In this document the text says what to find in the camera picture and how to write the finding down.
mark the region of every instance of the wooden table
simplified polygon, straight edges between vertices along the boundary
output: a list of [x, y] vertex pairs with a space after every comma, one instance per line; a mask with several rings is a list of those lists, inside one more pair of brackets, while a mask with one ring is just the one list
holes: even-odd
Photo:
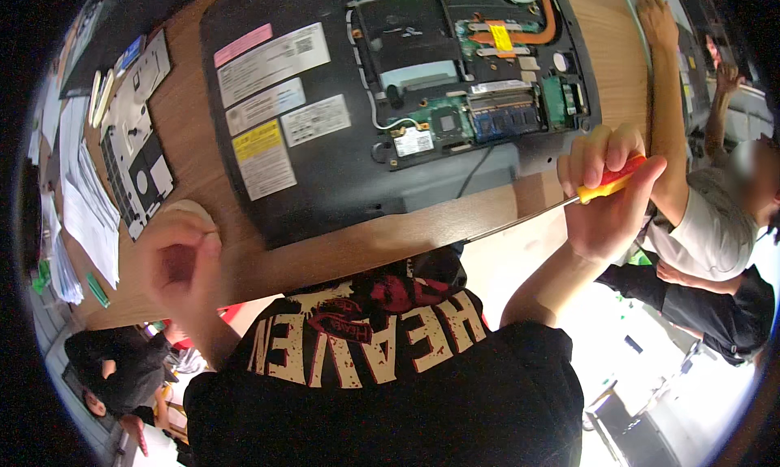
[[[555, 172], [546, 171], [411, 214], [374, 219], [265, 251], [262, 238], [233, 196], [208, 109], [200, 62], [199, 22], [213, 1], [196, 0], [165, 23], [172, 69], [148, 106], [177, 182], [165, 204], [184, 198], [198, 201], [219, 227], [223, 283], [229, 297], [226, 304], [270, 296], [411, 257], [477, 236], [562, 198]], [[614, 128], [629, 121], [645, 133], [647, 66], [625, 0], [569, 1], [596, 73], [603, 122]], [[104, 187], [108, 188], [98, 147], [99, 133], [90, 127], [84, 135]], [[56, 200], [61, 209], [59, 190]], [[79, 313], [88, 328], [137, 324], [165, 316], [140, 292], [135, 244], [126, 227], [120, 227], [120, 281], [116, 291], [94, 269], [80, 244], [63, 230], [65, 247], [83, 287], [84, 301]], [[107, 309], [89, 291], [89, 271], [111, 300]]]

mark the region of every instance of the yellow warning sticker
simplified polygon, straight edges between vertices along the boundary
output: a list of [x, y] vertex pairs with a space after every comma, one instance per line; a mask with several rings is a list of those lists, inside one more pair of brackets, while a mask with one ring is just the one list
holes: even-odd
[[276, 119], [232, 142], [249, 199], [254, 201], [297, 184]]
[[512, 51], [512, 41], [509, 39], [509, 33], [504, 26], [490, 26], [490, 33], [493, 34], [495, 48], [499, 51]]

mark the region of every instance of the pink sticker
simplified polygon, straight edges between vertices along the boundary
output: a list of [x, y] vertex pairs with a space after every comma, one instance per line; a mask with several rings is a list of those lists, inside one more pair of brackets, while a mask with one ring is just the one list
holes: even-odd
[[271, 33], [271, 24], [258, 27], [214, 53], [214, 66], [218, 68], [246, 50], [257, 46], [261, 42], [266, 42], [273, 35]]

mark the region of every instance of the white t-shirt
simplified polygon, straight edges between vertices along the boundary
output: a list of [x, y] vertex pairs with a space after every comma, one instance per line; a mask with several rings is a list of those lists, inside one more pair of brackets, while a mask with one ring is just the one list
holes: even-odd
[[650, 221], [642, 248], [672, 267], [711, 281], [725, 281], [746, 269], [758, 237], [755, 220], [737, 203], [724, 169], [687, 176], [688, 207], [676, 228], [666, 217]]

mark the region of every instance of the yellow label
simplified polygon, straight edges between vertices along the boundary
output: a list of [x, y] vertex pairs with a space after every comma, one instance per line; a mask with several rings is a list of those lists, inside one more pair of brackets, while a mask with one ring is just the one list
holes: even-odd
[[257, 129], [233, 139], [233, 150], [236, 151], [236, 159], [241, 164], [244, 160], [248, 160], [281, 143], [282, 135], [279, 133], [279, 124], [276, 119], [273, 119]]
[[512, 51], [512, 41], [509, 39], [509, 33], [504, 26], [490, 26], [490, 33], [495, 40], [495, 48], [499, 51]]

